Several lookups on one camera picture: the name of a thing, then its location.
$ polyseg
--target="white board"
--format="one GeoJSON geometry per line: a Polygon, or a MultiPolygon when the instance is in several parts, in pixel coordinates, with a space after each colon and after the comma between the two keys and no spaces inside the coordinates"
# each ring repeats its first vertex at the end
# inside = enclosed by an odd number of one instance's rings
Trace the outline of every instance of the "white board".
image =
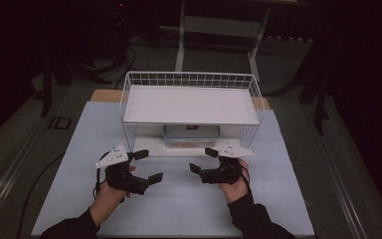
{"type": "Polygon", "coordinates": [[[258,125],[244,89],[131,86],[124,123],[258,125]]]}
{"type": "MultiPolygon", "coordinates": [[[[118,118],[119,104],[87,103],[33,229],[47,228],[80,216],[93,203],[96,161],[125,143],[118,118]]],[[[246,157],[256,202],[272,218],[297,236],[313,235],[302,195],[273,111],[266,111],[246,157]]],[[[163,172],[163,180],[144,195],[132,195],[102,223],[101,237],[241,237],[231,223],[226,200],[218,185],[201,183],[189,162],[203,169],[219,166],[212,157],[148,157],[133,161],[139,177],[163,172]]]]}

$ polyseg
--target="person's left hand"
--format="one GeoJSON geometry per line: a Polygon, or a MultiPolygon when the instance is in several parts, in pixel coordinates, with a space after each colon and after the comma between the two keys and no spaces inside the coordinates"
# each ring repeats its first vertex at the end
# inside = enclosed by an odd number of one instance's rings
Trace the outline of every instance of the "person's left hand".
{"type": "MultiPolygon", "coordinates": [[[[129,171],[134,170],[135,166],[129,167],[129,171]]],[[[100,191],[97,194],[97,198],[90,207],[90,213],[93,221],[95,222],[96,228],[98,228],[103,221],[110,216],[114,209],[116,209],[117,205],[119,205],[119,202],[124,200],[125,196],[129,197],[129,192],[114,189],[110,187],[107,182],[104,182],[100,186],[100,191]]]]}

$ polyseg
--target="dark background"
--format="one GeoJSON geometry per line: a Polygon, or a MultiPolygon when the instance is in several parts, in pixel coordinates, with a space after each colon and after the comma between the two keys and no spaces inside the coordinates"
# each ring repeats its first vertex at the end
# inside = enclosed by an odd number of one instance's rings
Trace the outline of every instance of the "dark background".
{"type": "MultiPolygon", "coordinates": [[[[122,47],[103,47],[116,33],[112,16],[116,5],[95,3],[0,1],[0,125],[35,93],[30,80],[42,72],[44,42],[85,64],[91,64],[93,57],[122,55],[122,47]]],[[[160,24],[178,25],[179,1],[124,3],[128,7],[125,19],[150,38],[157,39],[160,24]]],[[[334,97],[382,195],[382,1],[336,1],[335,6],[337,11],[330,15],[278,7],[266,33],[284,40],[314,39],[295,80],[306,73],[329,78],[327,92],[334,97]]],[[[190,9],[204,15],[213,7],[195,1],[190,9]]],[[[225,4],[217,10],[222,16],[231,9],[225,4]]],[[[248,14],[257,16],[258,11],[248,14]]]]}

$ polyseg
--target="white plastic piece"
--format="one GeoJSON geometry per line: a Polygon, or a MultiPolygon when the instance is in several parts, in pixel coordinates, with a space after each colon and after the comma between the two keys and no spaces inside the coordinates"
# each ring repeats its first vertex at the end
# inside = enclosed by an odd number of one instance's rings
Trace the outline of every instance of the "white plastic piece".
{"type": "Polygon", "coordinates": [[[128,161],[128,154],[126,153],[125,146],[123,143],[115,147],[110,151],[104,158],[95,164],[96,168],[101,168],[105,166],[111,166],[120,162],[128,161]]]}
{"type": "Polygon", "coordinates": [[[220,156],[227,157],[245,157],[256,155],[256,153],[250,149],[229,143],[213,147],[213,149],[217,150],[220,156]]]}

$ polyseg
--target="metal wire frame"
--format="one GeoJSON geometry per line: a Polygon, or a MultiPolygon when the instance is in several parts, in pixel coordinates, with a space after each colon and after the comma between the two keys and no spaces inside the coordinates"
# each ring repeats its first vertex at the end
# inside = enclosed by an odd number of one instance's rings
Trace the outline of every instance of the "metal wire frame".
{"type": "Polygon", "coordinates": [[[249,74],[199,73],[199,72],[128,72],[125,76],[120,104],[120,118],[129,150],[134,150],[137,125],[123,122],[128,104],[129,91],[133,85],[177,86],[196,88],[226,88],[249,90],[256,110],[258,125],[239,125],[242,147],[249,147],[263,120],[265,105],[257,79],[249,74]]]}

